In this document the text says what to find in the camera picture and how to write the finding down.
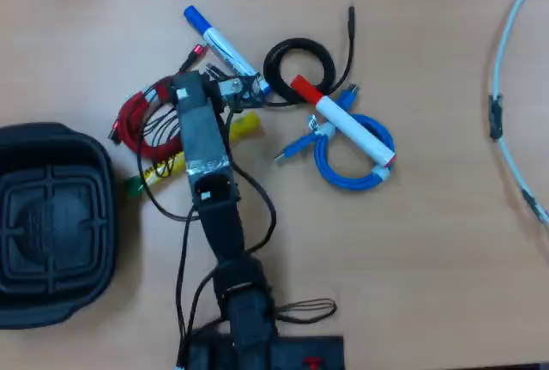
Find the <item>red marker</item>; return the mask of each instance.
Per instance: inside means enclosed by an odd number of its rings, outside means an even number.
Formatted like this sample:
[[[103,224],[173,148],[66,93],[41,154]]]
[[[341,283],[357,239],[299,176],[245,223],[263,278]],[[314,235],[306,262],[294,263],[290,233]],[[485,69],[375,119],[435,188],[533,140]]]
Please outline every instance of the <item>red marker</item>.
[[[303,98],[314,105],[330,123],[343,134],[351,138],[360,149],[367,153],[377,164],[388,167],[396,158],[395,152],[377,139],[371,132],[359,124],[343,108],[335,104],[329,97],[321,94],[314,85],[302,76],[296,76],[292,88]]]

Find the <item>red marker cap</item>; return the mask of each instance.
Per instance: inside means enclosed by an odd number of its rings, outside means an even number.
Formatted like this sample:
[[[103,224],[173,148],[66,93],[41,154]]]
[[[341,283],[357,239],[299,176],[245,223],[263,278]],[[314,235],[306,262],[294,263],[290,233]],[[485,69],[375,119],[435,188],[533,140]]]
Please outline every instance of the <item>red marker cap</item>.
[[[324,96],[314,85],[305,80],[302,76],[296,76],[290,85],[313,106],[315,106]]]

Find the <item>white cable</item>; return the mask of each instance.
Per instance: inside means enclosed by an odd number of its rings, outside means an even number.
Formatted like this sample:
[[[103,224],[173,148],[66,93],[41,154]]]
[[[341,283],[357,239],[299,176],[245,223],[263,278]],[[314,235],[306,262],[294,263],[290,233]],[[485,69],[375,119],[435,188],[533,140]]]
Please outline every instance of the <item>white cable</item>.
[[[505,23],[505,28],[501,36],[501,40],[499,41],[498,46],[498,54],[496,56],[496,62],[494,63],[494,70],[492,75],[492,102],[498,102],[498,96],[499,96],[499,76],[501,71],[501,64],[504,59],[505,49],[507,48],[507,43],[509,41],[509,36],[511,33],[511,29],[513,28],[513,24],[515,23],[516,16],[521,8],[521,6],[524,4],[525,0],[516,0],[513,4],[513,7],[511,8],[511,11],[509,12],[509,15],[507,17],[507,22]],[[549,215],[547,214],[546,210],[540,205],[538,200],[535,199],[534,195],[532,194],[532,191],[530,190],[530,187],[526,183],[526,180],[522,177],[521,172],[519,171],[518,167],[516,166],[515,160],[513,160],[513,156],[511,155],[511,152],[509,151],[509,148],[507,147],[507,144],[505,142],[505,138],[503,135],[497,140],[499,148],[502,152],[502,155],[504,156],[505,161],[507,162],[507,165],[509,166],[509,170],[511,171],[511,174],[513,175],[515,182],[518,184],[519,188],[522,191],[522,195],[525,196],[525,199],[527,196],[525,195],[525,192],[531,197],[533,200],[532,203],[528,203],[534,213],[538,216],[538,219],[549,226]]]

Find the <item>clip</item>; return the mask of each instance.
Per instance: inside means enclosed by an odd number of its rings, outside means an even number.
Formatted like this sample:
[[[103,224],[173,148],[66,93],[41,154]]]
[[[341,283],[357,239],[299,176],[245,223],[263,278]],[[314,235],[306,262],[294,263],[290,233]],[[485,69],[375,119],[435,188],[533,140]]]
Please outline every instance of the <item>clip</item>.
[[[502,122],[504,112],[503,99],[504,97],[501,94],[499,94],[496,98],[490,95],[490,138],[494,141],[497,141],[504,134]]]

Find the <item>blue marker cap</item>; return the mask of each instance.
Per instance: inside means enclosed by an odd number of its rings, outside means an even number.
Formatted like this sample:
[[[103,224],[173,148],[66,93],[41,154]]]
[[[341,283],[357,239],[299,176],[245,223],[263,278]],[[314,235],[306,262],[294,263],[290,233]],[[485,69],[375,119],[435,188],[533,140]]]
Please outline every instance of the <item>blue marker cap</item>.
[[[206,21],[206,18],[204,18],[202,14],[198,12],[198,9],[196,9],[193,5],[187,7],[183,15],[187,18],[190,25],[192,25],[196,31],[200,33],[200,35],[204,35],[204,33],[212,27],[210,23]]]

